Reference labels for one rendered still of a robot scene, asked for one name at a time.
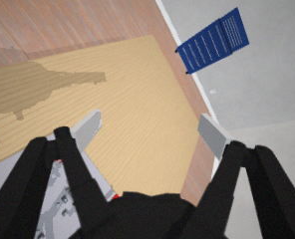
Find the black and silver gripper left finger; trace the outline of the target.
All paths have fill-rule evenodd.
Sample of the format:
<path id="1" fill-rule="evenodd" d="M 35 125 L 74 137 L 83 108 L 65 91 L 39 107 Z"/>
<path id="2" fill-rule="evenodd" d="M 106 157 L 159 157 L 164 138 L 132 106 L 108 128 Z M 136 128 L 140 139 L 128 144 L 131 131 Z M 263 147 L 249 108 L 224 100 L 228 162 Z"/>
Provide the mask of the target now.
<path id="1" fill-rule="evenodd" d="M 0 239 L 35 238 L 53 162 L 58 159 L 84 238 L 130 239 L 81 156 L 101 127 L 101 109 L 94 109 L 72 128 L 55 128 L 54 140 L 39 136 L 29 141 L 0 188 Z"/>

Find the grey metal fixture plate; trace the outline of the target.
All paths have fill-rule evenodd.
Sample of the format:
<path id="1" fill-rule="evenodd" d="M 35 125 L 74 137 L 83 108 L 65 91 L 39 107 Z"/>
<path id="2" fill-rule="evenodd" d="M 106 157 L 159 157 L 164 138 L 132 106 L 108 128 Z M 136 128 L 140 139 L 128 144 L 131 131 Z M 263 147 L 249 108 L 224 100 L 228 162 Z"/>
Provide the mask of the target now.
<path id="1" fill-rule="evenodd" d="M 13 166 L 16 164 L 23 150 L 0 162 L 0 188 L 11 172 Z M 82 158 L 93 177 L 97 179 L 109 202 L 116 193 L 85 152 L 82 153 Z M 81 227 L 76 208 L 73 205 L 74 201 L 66 191 L 68 187 L 69 185 L 64 167 L 63 164 L 60 163 L 56 168 L 51 170 L 37 226 L 37 230 L 40 231 L 40 234 L 44 234 L 43 239 L 68 239 Z M 62 200 L 64 196 L 69 199 L 66 203 Z M 59 208 L 56 208 L 57 203 L 60 203 Z M 68 211 L 66 216 L 62 214 L 65 210 Z M 34 239 L 37 239 L 38 236 L 35 236 Z"/>

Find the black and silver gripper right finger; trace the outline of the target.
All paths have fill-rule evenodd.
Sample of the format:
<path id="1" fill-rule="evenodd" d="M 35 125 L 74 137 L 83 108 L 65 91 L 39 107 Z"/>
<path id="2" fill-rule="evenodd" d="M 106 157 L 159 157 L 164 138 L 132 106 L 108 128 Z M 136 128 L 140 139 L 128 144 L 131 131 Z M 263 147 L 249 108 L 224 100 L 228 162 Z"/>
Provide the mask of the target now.
<path id="1" fill-rule="evenodd" d="M 273 151 L 246 147 L 208 114 L 200 114 L 197 131 L 220 163 L 178 239 L 223 239 L 241 167 L 262 239 L 295 239 L 295 187 Z"/>

